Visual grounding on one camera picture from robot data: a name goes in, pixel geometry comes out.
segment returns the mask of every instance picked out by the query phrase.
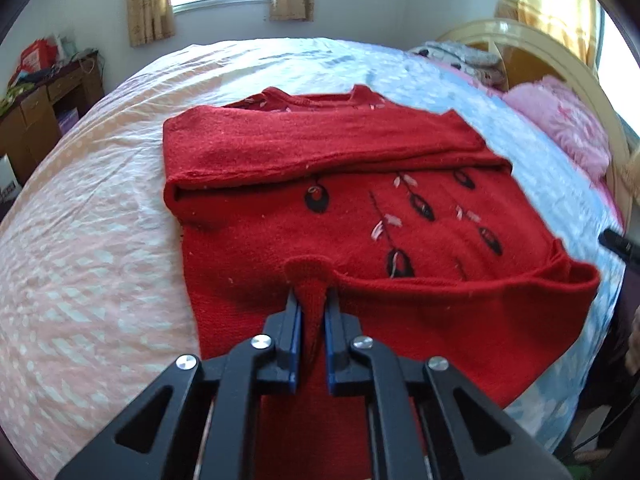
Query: silver screw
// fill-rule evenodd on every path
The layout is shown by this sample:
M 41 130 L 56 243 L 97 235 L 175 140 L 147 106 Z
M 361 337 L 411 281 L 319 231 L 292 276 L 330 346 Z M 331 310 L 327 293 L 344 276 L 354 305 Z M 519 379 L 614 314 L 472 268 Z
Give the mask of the silver screw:
M 353 338 L 353 347 L 359 350 L 368 350 L 373 346 L 373 339 L 368 335 L 359 335 Z
M 192 355 L 181 355 L 175 360 L 175 365 L 180 368 L 180 370 L 191 370 L 196 364 L 198 364 L 198 360 Z
M 436 356 L 429 359 L 427 366 L 436 372 L 443 372 L 447 368 L 449 368 L 449 361 L 447 361 L 444 357 Z
M 266 334 L 258 334 L 251 339 L 251 346 L 258 350 L 264 350 L 271 346 L 271 338 Z

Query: black oval pattern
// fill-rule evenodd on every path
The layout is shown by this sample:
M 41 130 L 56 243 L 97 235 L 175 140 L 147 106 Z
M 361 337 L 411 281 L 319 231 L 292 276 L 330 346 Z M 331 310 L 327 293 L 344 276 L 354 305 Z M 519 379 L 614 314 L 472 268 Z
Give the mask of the black oval pattern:
M 386 273 L 390 278 L 414 278 L 409 256 L 402 249 L 391 249 L 386 256 Z
M 486 227 L 479 227 L 478 232 L 480 233 L 482 240 L 484 240 L 484 243 L 486 243 L 498 256 L 502 256 L 502 245 L 495 233 Z
M 462 170 L 455 170 L 453 172 L 453 177 L 456 179 L 457 183 L 462 184 L 462 186 L 468 189 L 476 188 L 476 183 Z
M 411 207 L 413 207 L 419 215 L 424 216 L 431 222 L 435 222 L 436 216 L 433 213 L 433 208 L 431 208 L 429 203 L 420 195 L 411 193 L 409 202 L 411 203 Z
M 329 207 L 329 192 L 321 184 L 315 184 L 306 190 L 305 203 L 314 213 L 324 213 Z

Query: person's hand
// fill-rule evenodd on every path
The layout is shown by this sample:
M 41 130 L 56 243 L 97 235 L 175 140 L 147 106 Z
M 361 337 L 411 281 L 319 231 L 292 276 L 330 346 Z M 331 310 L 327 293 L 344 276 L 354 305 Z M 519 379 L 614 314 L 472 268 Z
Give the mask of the person's hand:
M 636 310 L 632 333 L 629 336 L 629 350 L 625 357 L 626 369 L 631 375 L 640 370 L 640 306 Z

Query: purple box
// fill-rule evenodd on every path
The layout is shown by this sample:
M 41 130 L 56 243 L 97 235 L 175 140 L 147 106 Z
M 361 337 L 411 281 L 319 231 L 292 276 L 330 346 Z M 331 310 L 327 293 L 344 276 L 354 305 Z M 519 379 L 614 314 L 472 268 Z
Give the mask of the purple box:
M 78 109 L 74 108 L 73 110 L 64 112 L 60 114 L 57 119 L 58 126 L 60 126 L 60 134 L 64 136 L 80 120 Z

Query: triangular cutout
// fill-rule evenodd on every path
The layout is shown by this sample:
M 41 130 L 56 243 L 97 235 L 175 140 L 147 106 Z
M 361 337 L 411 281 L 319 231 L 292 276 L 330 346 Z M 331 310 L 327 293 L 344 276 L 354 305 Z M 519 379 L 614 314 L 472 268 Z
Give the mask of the triangular cutout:
M 461 388 L 453 391 L 476 453 L 488 455 L 511 443 L 511 435 Z
M 174 389 L 162 388 L 131 421 L 116 434 L 116 444 L 138 453 L 149 453 Z

